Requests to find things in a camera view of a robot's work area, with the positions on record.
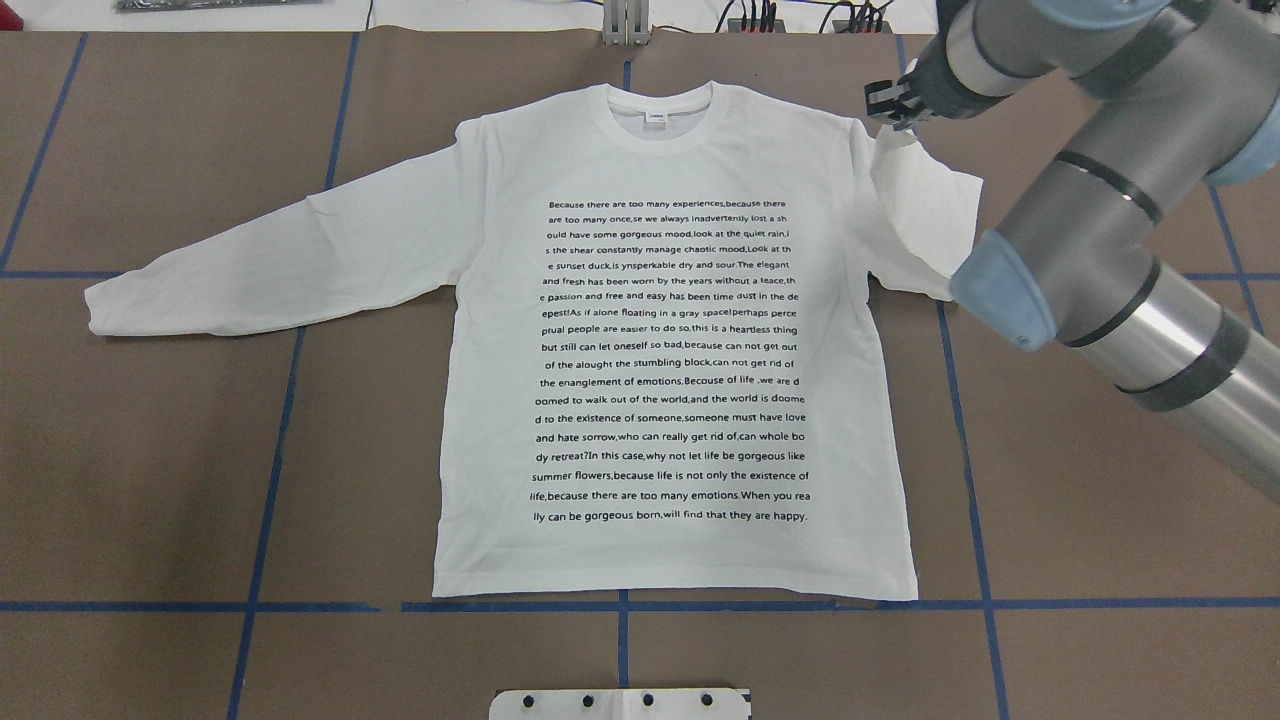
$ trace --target shirt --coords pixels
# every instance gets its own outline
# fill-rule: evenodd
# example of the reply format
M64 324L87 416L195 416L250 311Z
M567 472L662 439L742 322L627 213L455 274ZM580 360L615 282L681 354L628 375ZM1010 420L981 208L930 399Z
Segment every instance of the shirt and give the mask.
M97 334L233 336L457 286L436 597L913 600L867 275L947 300L979 187L742 87L595 86L84 296Z

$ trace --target brown surface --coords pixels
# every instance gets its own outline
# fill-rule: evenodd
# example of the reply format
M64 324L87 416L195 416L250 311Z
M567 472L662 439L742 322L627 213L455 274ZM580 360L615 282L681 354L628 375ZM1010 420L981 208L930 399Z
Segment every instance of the brown surface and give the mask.
M598 37L364 33L337 181L448 145L463 118L618 83L627 58L640 92L717 79L846 114L860 111L861 83L897 73L881 37L662 32L641 50ZM0 109L0 223L78 38L0 36L0 64L19 68L0 78L17 99ZM92 35L5 269L138 266L323 188L349 49L348 33ZM1066 85L1047 78L922 132L937 156L986 177L980 227L1091 111ZM1276 178L1222 191L1249 272L1280 270ZM1151 245L1184 272L1233 270L1203 188ZM756 717L997 717L997 689L1015 720L1277 714L1280 509L1069 351L1021 354L955 306L945 329L977 515L937 305L872 295L922 597L936 601L925 610L833 612L805 605L831 598L707 589L402 614L431 589L452 293L307 331L257 585L296 333L96 338L81 299L91 282L0 275L0 716L225 717L251 609L241 717L483 717L498 689L623 680L748 687ZM1238 282L1201 284L1248 316ZM1248 287L1274 333L1280 283ZM1019 610L1224 596L1266 607ZM233 605L166 614L115 601ZM773 601L800 603L751 605ZM710 611L723 607L756 611Z

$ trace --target sleeve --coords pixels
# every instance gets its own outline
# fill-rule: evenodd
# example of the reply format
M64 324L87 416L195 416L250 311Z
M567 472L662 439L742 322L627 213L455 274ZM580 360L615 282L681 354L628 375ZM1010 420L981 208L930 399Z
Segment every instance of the sleeve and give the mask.
M973 247L982 179L934 160L910 132L850 131L854 258L890 290L951 300L948 281Z
M106 336L250 334L457 283L484 240L484 119L457 142L307 196L84 291Z

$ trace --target metal bracket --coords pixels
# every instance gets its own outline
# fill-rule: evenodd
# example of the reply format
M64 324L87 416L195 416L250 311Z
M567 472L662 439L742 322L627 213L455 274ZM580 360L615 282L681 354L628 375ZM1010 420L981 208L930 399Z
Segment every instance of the metal bracket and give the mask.
M604 0L604 44L648 45L649 0Z

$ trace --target light blue joint cap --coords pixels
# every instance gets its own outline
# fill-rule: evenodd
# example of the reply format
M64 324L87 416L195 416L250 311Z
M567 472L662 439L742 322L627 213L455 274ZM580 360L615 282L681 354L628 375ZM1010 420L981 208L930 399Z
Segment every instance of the light blue joint cap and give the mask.
M951 295L1027 352L1039 350L1057 334L1057 323L1039 283L1014 246L996 231L982 234L982 242L951 277Z
M1172 0L1032 0L1048 19L1076 29L1115 29L1146 20Z
M1274 168L1276 161L1280 161L1280 97L1276 97L1267 119L1258 126L1258 132L1253 133L1235 158L1204 176L1204 182L1210 184L1247 182Z

